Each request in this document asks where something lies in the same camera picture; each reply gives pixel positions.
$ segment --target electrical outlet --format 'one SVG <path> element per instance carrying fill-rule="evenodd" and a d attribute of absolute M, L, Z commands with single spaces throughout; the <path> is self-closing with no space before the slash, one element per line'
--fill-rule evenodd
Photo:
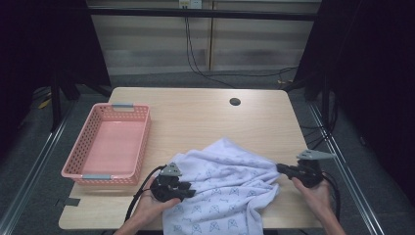
<path fill-rule="evenodd" d="M 180 9 L 190 9 L 190 0 L 179 0 Z"/>
<path fill-rule="evenodd" d="M 202 0 L 190 0 L 191 9 L 202 9 Z"/>

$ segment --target black curtain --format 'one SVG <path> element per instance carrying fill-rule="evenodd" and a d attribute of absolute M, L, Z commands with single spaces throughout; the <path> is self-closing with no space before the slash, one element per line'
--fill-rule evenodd
<path fill-rule="evenodd" d="M 1 156 L 28 112 L 32 93 L 62 84 L 111 85 L 91 17 L 51 7 L 86 7 L 84 0 L 0 2 Z"/>
<path fill-rule="evenodd" d="M 348 13 L 338 24 L 322 18 L 314 25 L 296 79 L 306 79 L 305 95 L 313 98 L 327 75 L 341 107 L 415 205 L 415 2 L 342 4 L 323 1 L 322 15 Z"/>

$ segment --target black cable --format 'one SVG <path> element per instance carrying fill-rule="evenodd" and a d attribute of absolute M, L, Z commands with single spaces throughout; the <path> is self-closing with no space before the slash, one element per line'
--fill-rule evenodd
<path fill-rule="evenodd" d="M 321 128 L 321 127 L 323 127 L 323 126 L 322 125 L 318 125 L 318 126 L 300 125 L 300 128 L 303 128 L 303 129 L 318 129 L 318 128 Z"/>
<path fill-rule="evenodd" d="M 235 86 L 233 86 L 233 85 L 231 85 L 231 84 L 228 84 L 228 83 L 226 83 L 226 82 L 223 82 L 223 81 L 216 80 L 216 79 L 213 79 L 213 78 L 211 78 L 211 77 L 208 77 L 207 75 L 203 74 L 203 73 L 201 72 L 201 70 L 199 70 L 198 64 L 196 63 L 195 55 L 194 55 L 194 53 L 193 53 L 192 39 L 191 39 L 191 36 L 190 36 L 189 19 L 188 19 L 188 18 L 185 18 L 185 19 L 184 19 L 184 21 L 185 21 L 185 24 L 186 24 L 186 54 L 187 54 L 187 62 L 188 62 L 188 64 L 189 64 L 190 69 L 191 69 L 191 70 L 192 70 L 195 74 L 200 75 L 200 76 L 202 76 L 202 77 L 204 77 L 204 78 L 206 78 L 206 79 L 208 79 L 208 80 L 216 81 L 216 82 L 219 82 L 219 83 L 221 83 L 221 84 L 224 84 L 224 85 L 226 85 L 226 86 L 229 86 L 229 87 L 231 87 L 231 88 L 234 88 L 234 89 L 235 89 L 235 88 L 236 88 Z M 190 58 L 189 58 L 189 46 L 190 46 L 190 54 L 192 55 L 192 58 L 193 58 L 193 64 L 195 65 L 196 70 L 193 68 L 192 63 L 190 62 Z"/>
<path fill-rule="evenodd" d="M 315 133 L 315 132 L 317 132 L 318 130 L 319 130 L 319 129 L 314 129 L 314 130 L 312 130 L 311 132 L 308 132 L 308 133 L 304 134 L 302 137 L 306 138 L 307 136 L 310 136 L 310 135 L 314 134 L 314 133 Z"/>
<path fill-rule="evenodd" d="M 323 135 L 323 136 L 319 136 L 318 138 L 315 138 L 311 141 L 306 142 L 306 145 L 312 144 L 316 141 L 319 141 L 318 143 L 321 143 L 322 141 L 326 140 L 329 137 L 330 134 L 328 135 Z"/>
<path fill-rule="evenodd" d="M 302 233 L 302 234 L 305 234 L 305 235 L 308 235 L 308 233 L 306 233 L 304 230 L 302 230 L 302 229 L 299 229 L 299 231 Z"/>
<path fill-rule="evenodd" d="M 196 63 L 196 59 L 195 59 L 195 54 L 193 53 L 193 45 L 192 45 L 192 39 L 191 39 L 191 35 L 190 35 L 190 25 L 189 25 L 189 19 L 185 18 L 185 24 L 186 24 L 186 55 L 187 55 L 187 62 L 189 64 L 190 69 L 192 70 L 192 72 L 194 72 L 197 75 L 203 76 L 204 78 L 208 79 L 208 80 L 212 80 L 212 81 L 216 81 L 219 83 L 222 83 L 226 86 L 232 87 L 232 88 L 236 88 L 231 84 L 228 84 L 226 82 L 217 80 L 217 79 L 213 79 L 213 76 L 252 76 L 252 77 L 266 77 L 266 76 L 274 76 L 274 75 L 278 75 L 280 77 L 280 88 L 282 86 L 282 77 L 281 74 L 291 71 L 291 70 L 295 70 L 298 67 L 288 67 L 288 68 L 283 68 L 278 70 L 278 72 L 274 72 L 274 73 L 268 73 L 268 74 L 240 74 L 240 73 L 217 73 L 217 74 L 205 74 L 203 72 L 201 72 L 201 70 L 198 67 L 198 64 Z M 189 54 L 192 56 L 192 60 L 193 60 L 193 64 L 194 64 L 194 68 L 192 66 L 191 60 L 190 60 L 190 56 Z"/>
<path fill-rule="evenodd" d="M 317 142 L 317 144 L 315 144 L 313 147 L 310 148 L 310 150 L 315 150 L 321 143 L 323 143 L 323 141 L 327 140 L 327 138 L 329 138 L 328 135 L 321 138 L 320 141 Z"/>
<path fill-rule="evenodd" d="M 294 81 L 293 83 L 291 83 L 290 85 L 286 86 L 283 88 L 283 90 L 287 93 L 289 93 L 290 91 L 293 91 L 295 89 L 299 89 L 305 86 L 305 83 L 307 81 L 309 81 L 310 79 L 312 79 L 315 75 L 317 75 L 318 72 L 314 71 L 311 74 L 309 74 L 307 77 L 300 79 L 298 81 Z"/>
<path fill-rule="evenodd" d="M 323 174 L 323 178 L 325 180 L 327 180 L 327 182 L 329 182 L 329 184 L 332 186 L 333 188 L 333 192 L 334 192 L 334 198 L 335 198 L 335 204 L 336 204 L 336 211 L 335 211 L 335 215 L 336 218 L 338 220 L 338 222 L 340 222 L 340 211 L 341 211 L 341 198 L 340 198 L 340 190 L 338 188 L 338 184 L 335 180 L 335 178 L 333 176 L 331 176 L 331 178 L 327 177 L 326 175 Z"/>
<path fill-rule="evenodd" d="M 135 204 L 137 203 L 138 199 L 140 198 L 141 194 L 143 194 L 143 192 L 145 191 L 145 190 L 143 190 L 143 188 L 144 188 L 144 186 L 146 186 L 147 181 L 149 181 L 150 177 L 151 177 L 151 176 L 152 176 L 152 175 L 153 175 L 156 171 L 158 171 L 158 170 L 162 170 L 162 169 L 164 169 L 164 168 L 165 168 L 165 165 L 163 165 L 163 166 L 158 166 L 157 168 L 153 169 L 153 171 L 152 171 L 152 172 L 150 172 L 150 174 L 149 174 L 149 175 L 147 175 L 147 178 L 144 180 L 144 182 L 143 182 L 143 184 L 141 185 L 140 189 L 138 189 L 137 193 L 134 195 L 134 197 L 133 197 L 133 199 L 132 199 L 132 201 L 131 201 L 131 204 L 130 204 L 130 205 L 129 205 L 129 207 L 128 207 L 127 214 L 126 214 L 126 216 L 125 216 L 125 220 L 124 220 L 124 221 L 128 220 L 128 218 L 130 218 L 130 217 L 131 217 L 132 210 L 134 209 L 134 206 L 135 206 Z"/>
<path fill-rule="evenodd" d="M 335 129 L 338 116 L 339 116 L 339 101 L 337 97 L 335 96 L 335 104 L 333 105 L 333 109 L 332 109 L 332 121 L 330 124 L 330 133 L 333 133 Z"/>

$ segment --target basket handle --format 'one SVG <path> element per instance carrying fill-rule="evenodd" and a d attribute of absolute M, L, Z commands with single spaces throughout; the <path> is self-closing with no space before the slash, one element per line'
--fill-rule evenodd
<path fill-rule="evenodd" d="M 113 103 L 113 108 L 134 108 L 133 103 Z"/>
<path fill-rule="evenodd" d="M 82 179 L 111 180 L 111 175 L 110 174 L 83 174 Z"/>

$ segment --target gray floor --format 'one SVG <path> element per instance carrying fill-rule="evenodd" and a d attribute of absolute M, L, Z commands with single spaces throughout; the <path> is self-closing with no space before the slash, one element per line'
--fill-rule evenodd
<path fill-rule="evenodd" d="M 243 74 L 269 74 L 275 71 L 238 71 Z M 293 72 L 282 76 L 241 76 L 227 75 L 214 76 L 222 82 L 236 88 L 250 89 L 279 89 L 280 79 L 288 81 L 293 78 Z M 207 79 L 192 72 L 160 73 L 151 75 L 119 75 L 112 77 L 113 87 L 118 86 L 157 86 L 157 87 L 206 87 L 231 88 L 220 82 Z M 91 107 L 98 102 L 107 102 L 108 98 L 97 94 L 85 87 L 80 87 L 81 97 L 73 104 L 73 110 L 65 130 L 52 154 L 40 172 L 34 189 L 23 208 L 20 219 L 14 226 L 13 234 L 101 234 L 102 231 L 64 231 L 59 228 L 58 221 L 62 213 L 59 200 L 64 200 L 72 186 L 70 180 L 61 177 L 61 169 L 68 157 L 69 151 L 86 119 Z M 289 93 L 293 108 L 301 126 L 316 126 L 308 104 L 303 99 L 303 91 L 294 90 Z M 9 205 L 13 202 L 23 185 L 27 173 L 34 165 L 43 144 L 49 137 L 51 127 L 51 106 L 43 110 L 37 109 L 38 103 L 33 101 L 32 109 L 23 122 L 19 138 L 11 146 L 9 158 L 0 165 L 0 215 L 3 217 Z M 64 108 L 70 107 L 70 102 L 64 100 Z M 309 148 L 321 138 L 318 129 L 303 128 L 305 141 Z M 345 155 L 347 164 L 354 174 L 366 199 L 379 219 L 385 234 L 413 234 L 415 232 L 415 211 L 405 196 L 395 185 L 388 174 L 380 167 L 376 156 L 369 147 L 360 142 L 360 135 L 353 124 L 339 110 L 339 119 L 333 135 L 340 149 Z M 327 152 L 325 142 L 317 150 Z M 348 234 L 370 234 L 361 213 L 348 192 L 342 177 L 336 170 L 333 161 L 322 161 L 324 169 L 331 172 L 338 179 L 342 193 L 341 223 Z M 323 234 L 321 229 L 305 229 L 309 234 Z M 276 234 L 275 231 L 266 231 L 266 234 Z M 298 230 L 279 230 L 278 234 L 302 234 Z"/>

